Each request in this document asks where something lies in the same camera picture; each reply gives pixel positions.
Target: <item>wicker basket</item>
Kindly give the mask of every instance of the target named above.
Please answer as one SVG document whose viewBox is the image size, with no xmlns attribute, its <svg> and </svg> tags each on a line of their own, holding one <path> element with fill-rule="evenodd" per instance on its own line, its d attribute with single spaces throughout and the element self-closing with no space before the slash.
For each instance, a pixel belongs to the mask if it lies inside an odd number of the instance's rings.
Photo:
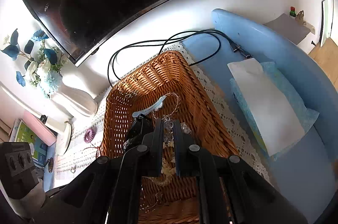
<svg viewBox="0 0 338 224">
<path fill-rule="evenodd" d="M 110 158 L 122 156 L 125 135 L 133 122 L 131 114 L 151 106 L 160 96 L 169 92 L 175 92 L 180 97 L 180 106 L 174 118 L 190 127 L 200 145 L 222 157 L 238 154 L 207 93 L 177 51 L 162 53 L 119 81 L 110 91 L 104 116 L 103 154 Z M 175 97 L 168 96 L 156 116 L 169 114 L 175 106 Z M 164 150 L 163 154 L 174 167 L 169 153 Z M 139 223 L 197 223 L 196 194 L 194 178 L 179 178 L 175 175 L 171 183 L 164 187 L 143 178 L 141 207 L 156 206 L 151 212 L 140 210 Z"/>
</svg>

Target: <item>white cloth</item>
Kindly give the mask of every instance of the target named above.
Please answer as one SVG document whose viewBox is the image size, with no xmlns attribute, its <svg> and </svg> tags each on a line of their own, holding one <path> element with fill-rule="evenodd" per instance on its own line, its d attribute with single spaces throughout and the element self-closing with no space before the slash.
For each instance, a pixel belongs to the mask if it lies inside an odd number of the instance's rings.
<svg viewBox="0 0 338 224">
<path fill-rule="evenodd" d="M 228 67 L 255 119 L 269 156 L 305 135 L 285 95 L 264 74 L 256 59 L 232 62 Z"/>
<path fill-rule="evenodd" d="M 8 197 L 11 207 L 16 214 L 23 218 L 32 218 L 42 207 L 46 198 L 43 190 L 42 180 L 21 199 Z"/>
</svg>

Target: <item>book cover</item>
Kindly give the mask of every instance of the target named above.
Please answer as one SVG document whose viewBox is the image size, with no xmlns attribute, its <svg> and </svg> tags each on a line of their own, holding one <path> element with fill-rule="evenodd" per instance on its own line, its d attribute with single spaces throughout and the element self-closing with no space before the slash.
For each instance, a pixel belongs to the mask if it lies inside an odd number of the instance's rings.
<svg viewBox="0 0 338 224">
<path fill-rule="evenodd" d="M 38 168 L 43 168 L 43 166 L 38 162 L 36 161 L 35 159 L 33 159 L 33 162 L 34 162 L 34 165 Z"/>
<path fill-rule="evenodd" d="M 32 158 L 39 164 L 44 165 L 47 145 L 23 121 L 20 121 L 15 142 L 28 142 Z"/>
<path fill-rule="evenodd" d="M 14 125 L 10 134 L 10 142 L 14 142 L 16 135 L 18 134 L 18 128 L 19 128 L 19 124 L 20 124 L 21 119 L 16 119 L 14 121 Z"/>
</svg>

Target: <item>white lamp base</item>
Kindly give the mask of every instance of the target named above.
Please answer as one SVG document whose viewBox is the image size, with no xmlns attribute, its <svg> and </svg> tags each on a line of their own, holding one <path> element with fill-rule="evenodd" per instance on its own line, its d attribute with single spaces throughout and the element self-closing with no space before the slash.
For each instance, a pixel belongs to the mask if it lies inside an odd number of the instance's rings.
<svg viewBox="0 0 338 224">
<path fill-rule="evenodd" d="M 58 134 L 56 139 L 55 152 L 57 155 L 64 155 L 70 141 L 70 135 L 72 134 L 72 126 L 69 123 L 65 124 L 65 131 L 63 134 Z"/>
</svg>

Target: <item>artificial flower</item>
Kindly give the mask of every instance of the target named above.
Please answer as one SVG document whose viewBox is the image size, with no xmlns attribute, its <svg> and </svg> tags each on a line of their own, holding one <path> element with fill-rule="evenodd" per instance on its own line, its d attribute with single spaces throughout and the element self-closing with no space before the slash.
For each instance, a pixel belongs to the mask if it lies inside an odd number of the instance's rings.
<svg viewBox="0 0 338 224">
<path fill-rule="evenodd" d="M 61 83 L 61 75 L 55 70 L 50 70 L 44 78 L 41 78 L 40 87 L 46 94 L 52 95 L 59 89 Z"/>
<path fill-rule="evenodd" d="M 10 41 L 9 41 L 9 39 L 10 39 L 9 35 L 7 35 L 3 39 L 3 41 L 0 43 L 0 50 L 4 50 L 7 46 L 9 46 L 11 44 Z"/>
<path fill-rule="evenodd" d="M 17 82 L 22 85 L 23 87 L 26 85 L 25 78 L 22 76 L 20 71 L 16 72 L 16 80 Z"/>
<path fill-rule="evenodd" d="M 36 80 L 36 74 L 34 73 L 38 69 L 38 63 L 35 61 L 32 61 L 29 66 L 27 67 L 27 71 L 25 74 L 26 80 L 35 81 Z"/>
<path fill-rule="evenodd" d="M 37 85 L 37 89 L 40 90 L 40 92 L 42 93 L 43 97 L 46 99 L 49 99 L 49 94 L 45 92 L 45 90 L 40 86 L 40 84 Z"/>
<path fill-rule="evenodd" d="M 44 40 L 44 39 L 48 39 L 48 36 L 42 29 L 39 29 L 38 31 L 36 31 L 34 33 L 34 35 L 32 36 L 31 39 L 33 41 L 41 41 L 41 40 Z"/>
<path fill-rule="evenodd" d="M 50 70 L 50 62 L 47 58 L 39 64 L 37 75 L 40 77 L 40 79 L 42 79 L 48 74 L 49 70 Z"/>
</svg>

